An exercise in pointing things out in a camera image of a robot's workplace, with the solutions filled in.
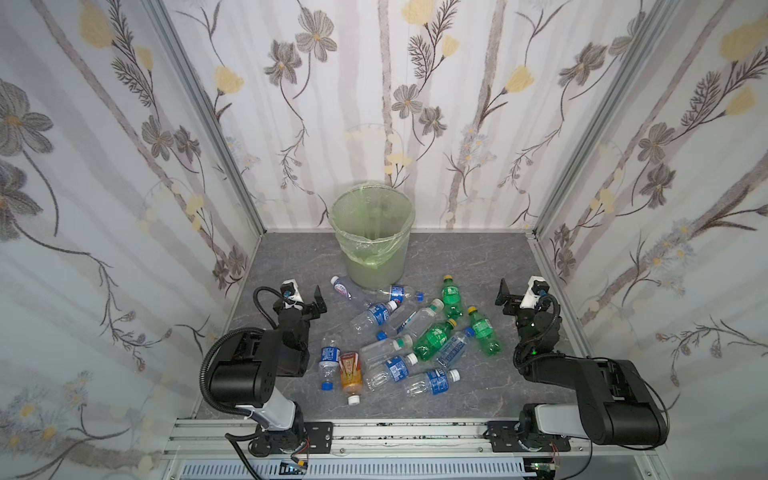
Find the clear bottle purple label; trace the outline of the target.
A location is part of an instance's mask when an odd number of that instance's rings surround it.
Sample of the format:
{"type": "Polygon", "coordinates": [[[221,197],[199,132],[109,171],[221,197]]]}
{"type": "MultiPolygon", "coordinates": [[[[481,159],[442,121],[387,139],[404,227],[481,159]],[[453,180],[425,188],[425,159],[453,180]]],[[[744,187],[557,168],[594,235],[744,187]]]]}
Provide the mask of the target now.
{"type": "Polygon", "coordinates": [[[367,309],[372,305],[372,300],[368,293],[349,276],[335,275],[331,278],[330,282],[337,293],[359,308],[367,309]]]}

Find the green bottle yellow cap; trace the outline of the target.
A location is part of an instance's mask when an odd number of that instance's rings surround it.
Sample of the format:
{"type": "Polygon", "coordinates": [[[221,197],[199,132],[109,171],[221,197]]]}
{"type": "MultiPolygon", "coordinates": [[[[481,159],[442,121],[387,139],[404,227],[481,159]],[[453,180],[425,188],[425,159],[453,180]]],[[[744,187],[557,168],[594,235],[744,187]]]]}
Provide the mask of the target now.
{"type": "Polygon", "coordinates": [[[463,315],[463,302],[459,286],[451,275],[445,275],[442,282],[441,300],[446,316],[458,320],[463,315]]]}
{"type": "Polygon", "coordinates": [[[475,306],[470,306],[467,313],[481,351],[487,356],[499,354],[502,351],[502,345],[490,320],[475,306]]]}
{"type": "Polygon", "coordinates": [[[447,342],[457,322],[448,319],[442,323],[435,323],[422,334],[413,346],[413,353],[420,362],[430,360],[447,342]]]}

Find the orange tea bottle white cap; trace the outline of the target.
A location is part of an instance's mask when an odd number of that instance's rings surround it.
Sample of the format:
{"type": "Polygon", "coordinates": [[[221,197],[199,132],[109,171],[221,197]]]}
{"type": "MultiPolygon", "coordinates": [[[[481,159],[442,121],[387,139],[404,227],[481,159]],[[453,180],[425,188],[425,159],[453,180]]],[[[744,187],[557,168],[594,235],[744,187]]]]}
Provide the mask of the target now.
{"type": "Polygon", "coordinates": [[[359,405],[363,390],[362,370],[359,354],[346,352],[340,357],[340,376],[342,391],[350,406],[359,405]]]}

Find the clear bottle white cap green band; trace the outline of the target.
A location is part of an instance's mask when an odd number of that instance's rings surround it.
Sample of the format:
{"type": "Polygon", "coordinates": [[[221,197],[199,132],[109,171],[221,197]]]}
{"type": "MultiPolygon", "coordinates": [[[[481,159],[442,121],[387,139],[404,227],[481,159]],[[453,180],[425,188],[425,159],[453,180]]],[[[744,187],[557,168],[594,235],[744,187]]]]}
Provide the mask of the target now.
{"type": "Polygon", "coordinates": [[[408,333],[379,340],[360,350],[360,360],[365,368],[373,368],[393,356],[406,353],[411,349],[413,342],[413,337],[408,333]]]}

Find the clear bottle blue cap small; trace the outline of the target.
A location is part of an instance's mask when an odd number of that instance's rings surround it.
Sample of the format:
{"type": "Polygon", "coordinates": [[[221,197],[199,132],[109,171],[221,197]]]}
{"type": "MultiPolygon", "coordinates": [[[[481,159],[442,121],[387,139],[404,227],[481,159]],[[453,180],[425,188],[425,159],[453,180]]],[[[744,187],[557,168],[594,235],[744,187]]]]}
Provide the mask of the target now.
{"type": "Polygon", "coordinates": [[[437,352],[437,365],[442,369],[452,369],[465,354],[470,339],[474,336],[475,331],[471,327],[467,327],[451,336],[437,352]]]}

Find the clear bottle green ring grey cap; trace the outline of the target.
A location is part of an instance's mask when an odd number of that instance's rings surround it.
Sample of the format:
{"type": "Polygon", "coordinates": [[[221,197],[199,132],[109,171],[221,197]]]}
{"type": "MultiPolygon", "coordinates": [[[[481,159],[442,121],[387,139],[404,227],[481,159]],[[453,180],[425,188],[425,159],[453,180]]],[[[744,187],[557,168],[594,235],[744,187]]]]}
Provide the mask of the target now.
{"type": "Polygon", "coordinates": [[[409,335],[413,340],[417,340],[436,322],[443,309],[444,303],[440,299],[434,299],[427,307],[419,309],[403,321],[396,328],[396,335],[409,335]]]}

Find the clear bottle blue label bottom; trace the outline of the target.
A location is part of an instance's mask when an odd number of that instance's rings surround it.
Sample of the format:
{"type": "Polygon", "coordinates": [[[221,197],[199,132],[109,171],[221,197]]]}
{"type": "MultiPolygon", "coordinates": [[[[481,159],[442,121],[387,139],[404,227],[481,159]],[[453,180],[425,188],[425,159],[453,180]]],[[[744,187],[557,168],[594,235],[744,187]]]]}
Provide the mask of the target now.
{"type": "Polygon", "coordinates": [[[435,368],[408,377],[405,381],[405,393],[408,397],[439,395],[461,380],[456,369],[435,368]]]}

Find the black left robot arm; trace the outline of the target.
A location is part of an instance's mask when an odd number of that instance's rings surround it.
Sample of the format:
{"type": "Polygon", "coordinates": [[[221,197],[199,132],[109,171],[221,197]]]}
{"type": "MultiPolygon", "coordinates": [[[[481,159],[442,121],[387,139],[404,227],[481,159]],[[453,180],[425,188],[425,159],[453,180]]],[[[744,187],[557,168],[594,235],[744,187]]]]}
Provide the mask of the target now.
{"type": "Polygon", "coordinates": [[[306,373],[311,324],[327,305],[319,287],[303,300],[293,280],[278,289],[260,286],[252,300],[269,327],[241,327],[215,341],[201,364],[200,393],[212,409],[255,423],[249,434],[225,435],[242,461],[277,453],[297,457],[310,450],[310,436],[301,407],[279,391],[276,380],[306,373]]]}

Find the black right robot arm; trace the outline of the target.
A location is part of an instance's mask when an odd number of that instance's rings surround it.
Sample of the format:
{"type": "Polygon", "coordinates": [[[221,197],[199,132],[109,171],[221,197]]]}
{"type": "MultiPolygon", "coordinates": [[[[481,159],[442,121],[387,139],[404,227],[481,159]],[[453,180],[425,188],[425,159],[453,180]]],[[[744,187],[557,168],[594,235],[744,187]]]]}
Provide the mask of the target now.
{"type": "Polygon", "coordinates": [[[514,436],[528,451],[554,450],[558,440],[651,450],[666,443],[666,408],[629,360],[577,357],[556,349],[561,304],[542,277],[529,279],[522,295],[501,280],[495,304],[515,319],[518,343],[512,364],[527,381],[575,393],[572,404],[526,404],[514,436]]]}

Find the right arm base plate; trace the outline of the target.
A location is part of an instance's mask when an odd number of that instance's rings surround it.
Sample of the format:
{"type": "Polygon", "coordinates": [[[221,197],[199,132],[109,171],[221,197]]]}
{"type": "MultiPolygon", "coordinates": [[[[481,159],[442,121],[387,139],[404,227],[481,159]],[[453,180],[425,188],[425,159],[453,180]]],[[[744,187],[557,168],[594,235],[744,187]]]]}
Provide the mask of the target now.
{"type": "Polygon", "coordinates": [[[518,421],[512,420],[488,421],[482,438],[490,443],[494,453],[554,454],[571,451],[566,438],[536,430],[525,431],[518,421]]]}

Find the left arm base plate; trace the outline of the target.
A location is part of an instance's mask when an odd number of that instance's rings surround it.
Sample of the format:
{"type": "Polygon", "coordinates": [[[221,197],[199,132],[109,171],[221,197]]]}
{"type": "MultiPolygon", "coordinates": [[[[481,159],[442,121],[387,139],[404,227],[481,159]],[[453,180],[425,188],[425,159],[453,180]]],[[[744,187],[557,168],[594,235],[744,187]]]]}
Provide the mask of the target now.
{"type": "Polygon", "coordinates": [[[248,443],[248,451],[255,457],[272,454],[329,454],[334,424],[332,422],[304,422],[289,430],[266,431],[248,443]]]}

